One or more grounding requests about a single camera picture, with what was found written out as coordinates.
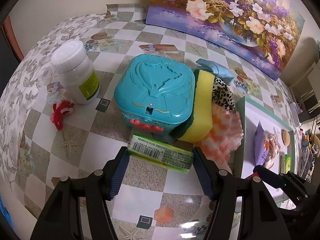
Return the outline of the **purple snack packet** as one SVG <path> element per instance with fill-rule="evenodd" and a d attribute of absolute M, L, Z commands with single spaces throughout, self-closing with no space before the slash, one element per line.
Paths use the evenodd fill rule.
<path fill-rule="evenodd" d="M 265 148 L 264 139 L 265 131 L 261 122 L 259 122 L 254 134 L 254 156 L 256 165 L 263 165 L 268 154 L 268 150 Z"/>

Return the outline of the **orange white fluffy cloth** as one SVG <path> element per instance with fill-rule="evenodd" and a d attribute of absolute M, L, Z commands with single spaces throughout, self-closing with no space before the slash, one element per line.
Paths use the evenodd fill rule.
<path fill-rule="evenodd" d="M 212 104 L 213 127 L 200 141 L 194 143 L 199 147 L 207 159 L 214 161 L 219 169 L 231 172 L 228 161 L 231 152 L 241 145 L 243 129 L 238 112 L 230 112 L 225 108 Z"/>

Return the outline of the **yellow green sponge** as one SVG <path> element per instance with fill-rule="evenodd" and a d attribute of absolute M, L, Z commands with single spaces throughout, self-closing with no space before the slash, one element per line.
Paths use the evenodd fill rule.
<path fill-rule="evenodd" d="M 202 140 L 212 129 L 212 90 L 215 76 L 205 70 L 194 71 L 195 92 L 193 110 L 189 118 L 178 125 L 170 136 L 194 144 Z"/>

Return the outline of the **red chenille scrunchie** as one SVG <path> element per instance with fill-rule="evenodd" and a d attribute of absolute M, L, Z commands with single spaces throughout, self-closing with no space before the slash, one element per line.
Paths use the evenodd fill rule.
<path fill-rule="evenodd" d="M 50 116 L 50 120 L 58 131 L 63 129 L 64 117 L 73 112 L 74 105 L 74 103 L 68 100 L 62 100 L 53 104 L 53 113 Z"/>

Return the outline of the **leopard print scrunchie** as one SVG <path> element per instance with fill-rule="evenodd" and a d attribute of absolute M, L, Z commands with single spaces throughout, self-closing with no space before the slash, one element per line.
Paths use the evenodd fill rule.
<path fill-rule="evenodd" d="M 214 79 L 212 102 L 223 107 L 227 111 L 234 111 L 235 109 L 233 93 L 219 77 L 215 77 Z"/>

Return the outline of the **green barcode tissue pack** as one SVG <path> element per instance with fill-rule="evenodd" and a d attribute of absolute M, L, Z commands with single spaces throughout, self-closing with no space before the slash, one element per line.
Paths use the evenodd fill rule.
<path fill-rule="evenodd" d="M 132 135 L 127 150 L 136 158 L 183 174 L 193 164 L 192 152 L 138 134 Z"/>

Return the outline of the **white teal tray box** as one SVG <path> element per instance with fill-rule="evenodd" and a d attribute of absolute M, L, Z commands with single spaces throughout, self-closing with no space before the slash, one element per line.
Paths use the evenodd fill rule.
<path fill-rule="evenodd" d="M 245 179 L 262 165 L 279 174 L 295 172 L 293 129 L 278 116 L 244 96 L 236 103 L 243 129 L 241 145 L 235 151 L 233 174 Z"/>

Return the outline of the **white shelf furniture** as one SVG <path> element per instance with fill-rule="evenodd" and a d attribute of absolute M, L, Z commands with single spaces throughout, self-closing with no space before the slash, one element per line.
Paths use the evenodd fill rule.
<path fill-rule="evenodd" d="M 299 122 L 319 121 L 319 62 L 313 63 L 290 87 Z"/>

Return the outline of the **checkered printed tablecloth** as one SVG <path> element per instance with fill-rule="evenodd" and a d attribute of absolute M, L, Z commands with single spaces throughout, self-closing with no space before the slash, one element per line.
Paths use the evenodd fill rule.
<path fill-rule="evenodd" d="M 147 25 L 140 5 L 66 19 L 29 51 L 1 94 L 1 174 L 31 223 L 55 183 L 128 165 L 106 203 L 119 239 L 202 239 L 213 213 L 191 160 L 200 146 L 246 178 L 258 125 L 293 130 L 289 89 L 205 40 Z"/>

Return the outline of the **light blue cloth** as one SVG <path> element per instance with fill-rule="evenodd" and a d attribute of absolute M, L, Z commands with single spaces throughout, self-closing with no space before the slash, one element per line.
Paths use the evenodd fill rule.
<path fill-rule="evenodd" d="M 228 68 L 224 67 L 219 63 L 207 59 L 198 59 L 196 63 L 199 65 L 199 69 L 208 71 L 216 77 L 219 77 L 228 86 L 232 85 L 235 79 L 235 75 L 231 73 L 231 71 Z"/>

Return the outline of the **grey floral tablecloth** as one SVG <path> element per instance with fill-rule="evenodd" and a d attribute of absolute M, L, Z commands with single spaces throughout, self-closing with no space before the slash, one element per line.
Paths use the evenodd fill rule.
<path fill-rule="evenodd" d="M 11 185 L 18 171 L 18 152 L 27 116 L 40 88 L 52 79 L 52 53 L 69 40 L 78 40 L 104 20 L 104 14 L 68 18 L 29 50 L 1 95 L 1 176 Z"/>

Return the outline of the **white pill bottle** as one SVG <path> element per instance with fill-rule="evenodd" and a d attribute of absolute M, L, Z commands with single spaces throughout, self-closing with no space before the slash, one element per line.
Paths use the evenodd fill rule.
<path fill-rule="evenodd" d="M 86 105 L 97 97 L 100 82 L 81 41 L 64 43 L 50 61 L 59 82 L 76 103 Z"/>

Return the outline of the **teal plastic toy box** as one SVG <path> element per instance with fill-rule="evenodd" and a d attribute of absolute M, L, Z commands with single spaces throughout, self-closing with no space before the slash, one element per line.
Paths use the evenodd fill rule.
<path fill-rule="evenodd" d="M 127 65 L 114 90 L 114 101 L 130 127 L 169 134 L 192 113 L 193 71 L 175 60 L 141 54 Z"/>

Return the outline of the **floral canvas painting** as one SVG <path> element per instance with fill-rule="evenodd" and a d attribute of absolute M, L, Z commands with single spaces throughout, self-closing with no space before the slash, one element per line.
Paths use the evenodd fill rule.
<path fill-rule="evenodd" d="M 146 22 L 217 44 L 276 80 L 304 18 L 290 0 L 150 0 Z"/>

